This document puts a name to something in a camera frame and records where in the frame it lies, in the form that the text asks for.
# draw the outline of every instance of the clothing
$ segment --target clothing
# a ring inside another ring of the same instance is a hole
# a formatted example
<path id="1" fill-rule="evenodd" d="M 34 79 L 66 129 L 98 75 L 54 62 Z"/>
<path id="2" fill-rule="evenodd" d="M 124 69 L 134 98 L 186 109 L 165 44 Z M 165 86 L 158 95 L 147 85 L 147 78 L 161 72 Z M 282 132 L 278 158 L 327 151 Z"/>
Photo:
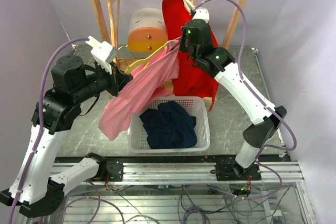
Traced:
<path id="1" fill-rule="evenodd" d="M 163 83 L 179 75 L 179 43 L 179 40 L 170 41 L 149 65 L 145 63 L 135 68 L 133 80 L 105 106 L 98 127 L 109 140 L 113 141 L 121 131 L 129 128 L 133 114 L 139 113 L 156 98 L 171 94 L 163 89 Z"/>
<path id="2" fill-rule="evenodd" d="M 159 104 L 140 115 L 151 149 L 191 148 L 197 143 L 196 117 L 190 116 L 175 101 Z"/>
<path id="3" fill-rule="evenodd" d="M 185 23 L 192 19 L 192 16 L 190 16 L 184 7 L 183 1 L 163 0 L 162 13 L 167 28 L 168 39 L 181 37 L 181 27 L 185 26 Z M 214 41 L 214 46 L 217 47 L 218 43 L 213 33 L 212 40 Z M 177 79 L 172 80 L 174 85 L 173 92 L 176 96 L 212 97 L 211 110 L 215 103 L 218 82 L 203 70 L 190 66 L 187 57 L 188 53 L 178 53 L 180 75 Z"/>

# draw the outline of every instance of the pink shirt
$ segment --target pink shirt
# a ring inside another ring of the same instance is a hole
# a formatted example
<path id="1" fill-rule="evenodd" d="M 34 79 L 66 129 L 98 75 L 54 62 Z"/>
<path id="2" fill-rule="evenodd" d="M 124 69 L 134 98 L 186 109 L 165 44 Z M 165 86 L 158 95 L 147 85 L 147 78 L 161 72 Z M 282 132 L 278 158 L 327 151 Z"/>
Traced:
<path id="1" fill-rule="evenodd" d="M 105 106 L 98 126 L 109 140 L 113 141 L 121 131 L 129 128 L 133 114 L 142 111 L 156 98 L 172 94 L 163 89 L 163 84 L 179 75 L 179 46 L 179 40 L 171 40 L 153 56 L 147 67 L 144 68 L 146 64 L 143 64 L 135 68 L 133 80 Z"/>

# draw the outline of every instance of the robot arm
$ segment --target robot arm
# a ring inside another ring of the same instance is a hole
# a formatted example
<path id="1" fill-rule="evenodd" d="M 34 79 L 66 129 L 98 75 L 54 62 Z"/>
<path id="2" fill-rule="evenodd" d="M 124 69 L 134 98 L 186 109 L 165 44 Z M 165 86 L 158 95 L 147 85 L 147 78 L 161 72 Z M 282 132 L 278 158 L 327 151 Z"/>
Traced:
<path id="1" fill-rule="evenodd" d="M 193 66 L 201 68 L 224 86 L 248 114 L 252 124 L 244 130 L 245 141 L 236 156 L 236 163 L 244 172 L 254 163 L 266 140 L 280 126 L 280 121 L 266 107 L 272 108 L 282 118 L 285 117 L 287 111 L 283 106 L 276 108 L 243 75 L 243 80 L 266 103 L 266 107 L 252 94 L 239 76 L 238 65 L 234 57 L 225 48 L 214 47 L 208 20 L 206 10 L 196 10 L 194 18 L 182 27 L 180 51 L 189 54 L 188 59 L 191 58 L 195 64 Z"/>
<path id="2" fill-rule="evenodd" d="M 92 47 L 95 67 L 83 64 L 82 59 L 75 55 L 59 58 L 51 70 L 53 88 L 43 98 L 44 125 L 39 125 L 36 105 L 29 146 L 19 174 L 9 189 L 0 192 L 0 202 L 12 205 L 39 127 L 44 127 L 18 199 L 20 213 L 28 218 L 53 213 L 64 196 L 80 183 L 89 178 L 101 179 L 106 174 L 106 160 L 91 153 L 77 165 L 50 177 L 58 150 L 74 120 L 81 113 L 80 104 L 92 97 L 98 97 L 105 90 L 112 95 L 118 95 L 132 80 L 131 75 L 120 71 L 112 61 L 117 53 L 114 47 L 107 42 L 99 43 L 92 37 L 89 37 L 87 43 Z"/>

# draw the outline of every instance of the white plastic basket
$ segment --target white plastic basket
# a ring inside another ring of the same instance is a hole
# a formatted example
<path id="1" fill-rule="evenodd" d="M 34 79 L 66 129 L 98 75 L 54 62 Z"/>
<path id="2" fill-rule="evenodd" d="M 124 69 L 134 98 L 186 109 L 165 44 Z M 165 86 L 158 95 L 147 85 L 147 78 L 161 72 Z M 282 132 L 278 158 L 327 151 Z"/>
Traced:
<path id="1" fill-rule="evenodd" d="M 147 143 L 147 132 L 139 117 L 142 112 L 133 115 L 128 129 L 128 147 L 135 153 L 174 153 L 174 152 L 199 152 L 205 151 L 210 146 L 210 131 L 208 115 L 205 103 L 199 97 L 161 97 L 147 106 L 146 109 L 157 109 L 160 103 L 175 101 L 181 105 L 186 112 L 196 117 L 195 133 L 197 144 L 192 148 L 181 149 L 150 149 Z"/>

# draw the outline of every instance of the red garment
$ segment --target red garment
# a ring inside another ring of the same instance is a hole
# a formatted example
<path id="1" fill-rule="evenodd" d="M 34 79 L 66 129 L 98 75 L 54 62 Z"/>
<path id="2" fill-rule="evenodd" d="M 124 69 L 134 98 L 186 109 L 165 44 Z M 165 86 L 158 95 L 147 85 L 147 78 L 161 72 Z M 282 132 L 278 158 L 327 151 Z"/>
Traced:
<path id="1" fill-rule="evenodd" d="M 163 19 L 167 28 L 168 40 L 182 36 L 181 27 L 185 26 L 192 16 L 185 9 L 182 0 L 163 0 Z M 216 38 L 212 33 L 214 46 L 218 46 Z M 180 74 L 173 79 L 174 94 L 176 96 L 212 97 L 212 109 L 218 90 L 218 82 L 211 78 L 206 72 L 199 68 L 192 67 L 187 62 L 187 53 L 179 52 Z"/>

